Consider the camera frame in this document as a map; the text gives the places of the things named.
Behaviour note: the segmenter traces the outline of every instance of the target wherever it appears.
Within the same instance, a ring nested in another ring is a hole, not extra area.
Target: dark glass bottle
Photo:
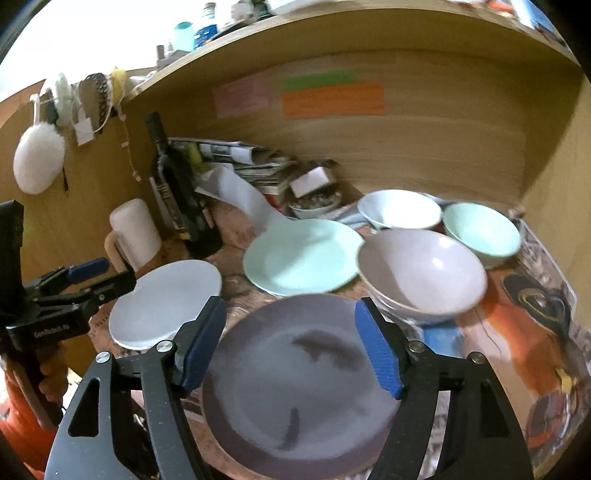
[[[191,165],[168,142],[158,112],[146,116],[145,123],[157,149],[154,180],[174,228],[193,258],[208,257],[221,248],[222,236],[207,209],[205,198],[195,192]]]

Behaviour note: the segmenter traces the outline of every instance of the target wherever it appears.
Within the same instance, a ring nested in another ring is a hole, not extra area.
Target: mint green plate
[[[257,287],[289,297],[336,290],[357,276],[362,237],[330,220],[281,222],[248,247],[244,273]]]

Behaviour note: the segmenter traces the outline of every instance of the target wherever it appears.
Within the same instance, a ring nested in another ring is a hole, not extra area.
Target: screw
[[[418,340],[413,340],[412,342],[410,342],[408,344],[408,348],[410,348],[411,352],[414,353],[423,353],[425,351],[425,344],[422,342],[419,342]]]
[[[173,347],[173,343],[170,340],[162,340],[156,345],[156,350],[160,353],[168,352]]]
[[[98,364],[104,364],[105,362],[109,361],[109,358],[111,358],[111,354],[109,352],[101,352],[95,357],[95,360]]]
[[[472,352],[468,356],[470,357],[470,360],[472,360],[476,364],[482,365],[486,363],[486,357],[482,355],[482,353],[480,352]]]

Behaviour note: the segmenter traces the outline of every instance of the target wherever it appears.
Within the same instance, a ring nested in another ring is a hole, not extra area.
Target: gray oval plate
[[[355,301],[302,295],[252,312],[221,340],[203,410],[223,450],[281,480],[336,478],[377,458],[398,402],[379,387]]]

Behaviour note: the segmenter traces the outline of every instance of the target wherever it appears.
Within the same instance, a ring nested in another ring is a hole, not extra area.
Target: mug
[[[160,234],[141,199],[118,206],[109,222],[113,231],[105,238],[105,251],[118,272],[126,270],[125,261],[137,272],[162,248]]]

